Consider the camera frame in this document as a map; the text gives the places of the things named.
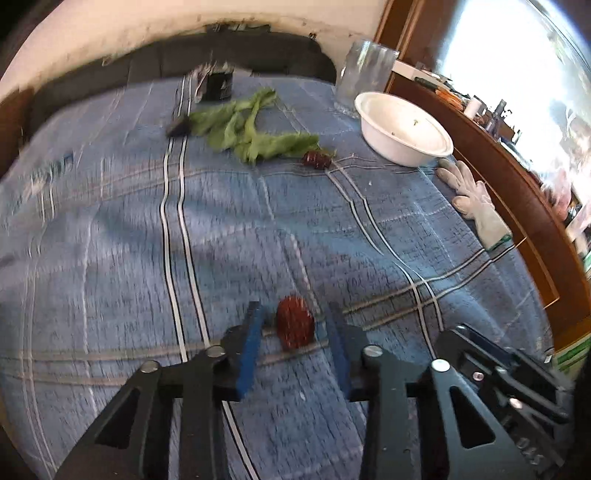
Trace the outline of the white work glove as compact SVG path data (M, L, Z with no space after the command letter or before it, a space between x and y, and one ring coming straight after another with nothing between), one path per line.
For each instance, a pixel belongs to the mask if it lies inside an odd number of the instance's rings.
M512 239L512 231L496 211L484 182L474 178L465 162L440 159L436 174L455 192L452 205L466 220L475 223L486 250Z

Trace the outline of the wooden side cabinet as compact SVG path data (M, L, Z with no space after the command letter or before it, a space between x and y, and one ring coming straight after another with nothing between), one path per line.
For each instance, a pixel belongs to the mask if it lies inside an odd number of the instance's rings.
M389 1L374 40L398 50L409 63L433 67L458 6L456 1ZM427 88L393 75L388 90L433 115L451 134L455 157L484 181L538 288L556 350L586 337L589 284L564 226L534 178L481 127Z

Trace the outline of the white bowl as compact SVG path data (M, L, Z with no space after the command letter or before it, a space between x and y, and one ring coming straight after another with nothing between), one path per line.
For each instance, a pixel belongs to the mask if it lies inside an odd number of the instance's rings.
M449 157L454 143L428 112L398 96L363 92L355 99L363 138L386 160L416 168Z

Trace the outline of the small black device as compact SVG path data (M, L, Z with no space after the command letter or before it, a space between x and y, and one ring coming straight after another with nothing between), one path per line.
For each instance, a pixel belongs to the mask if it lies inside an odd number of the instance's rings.
M216 103L231 98L233 68L228 62L208 62L195 67L183 78L181 93L186 96L179 101L180 111L165 128L167 138L190 135L192 114L198 103Z

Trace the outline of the black sofa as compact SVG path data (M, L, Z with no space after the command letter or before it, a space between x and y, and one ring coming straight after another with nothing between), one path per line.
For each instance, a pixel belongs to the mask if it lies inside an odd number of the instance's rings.
M337 80L335 64L314 37L276 32L269 25L231 30L217 24L204 33L152 42L114 60L95 60L42 86L33 97L28 134L60 109L106 91L179 77L214 60L263 75Z

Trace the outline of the far red jujube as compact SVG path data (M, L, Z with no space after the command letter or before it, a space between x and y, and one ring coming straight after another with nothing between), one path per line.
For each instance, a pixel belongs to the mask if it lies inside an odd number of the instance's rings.
M332 165L332 156L320 150L311 150L304 154L301 162L304 166L325 170Z

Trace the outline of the green leafy vegetable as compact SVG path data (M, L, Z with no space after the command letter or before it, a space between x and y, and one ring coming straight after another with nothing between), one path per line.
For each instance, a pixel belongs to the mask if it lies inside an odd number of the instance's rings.
M266 87L247 99L232 100L188 115L190 133L204 137L215 152L232 151L242 163L304 156L322 152L320 137L304 132L266 133L256 128L260 111L276 101L277 94Z

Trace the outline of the large red jujube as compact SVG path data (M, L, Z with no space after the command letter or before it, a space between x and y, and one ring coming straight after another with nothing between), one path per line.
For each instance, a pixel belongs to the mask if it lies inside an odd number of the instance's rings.
M315 318L304 299L287 296L276 308L276 334L284 351L308 346L315 338Z

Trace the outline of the blue plaid tablecloth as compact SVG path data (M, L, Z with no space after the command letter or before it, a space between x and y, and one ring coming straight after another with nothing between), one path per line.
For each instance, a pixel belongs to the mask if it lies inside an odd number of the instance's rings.
M273 332L245 400L224 410L235 479L354 479L366 409L346 402L325 345L329 303L401 359L425 364L467 323L535 355L552 344L518 249L485 249L432 168L383 159L313 80L263 87L265 132L318 135L328 170L249 166L166 126L193 108L175 78L55 114L1 182L1 394L31 470L52 478L98 413L148 359L176 364L242 321L304 299L318 326L287 353Z

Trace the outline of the clear plastic container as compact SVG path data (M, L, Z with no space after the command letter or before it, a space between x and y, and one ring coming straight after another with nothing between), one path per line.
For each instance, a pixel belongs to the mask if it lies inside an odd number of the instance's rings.
M370 40L356 40L335 84L335 110L352 117L356 96L365 92L384 92L400 52Z

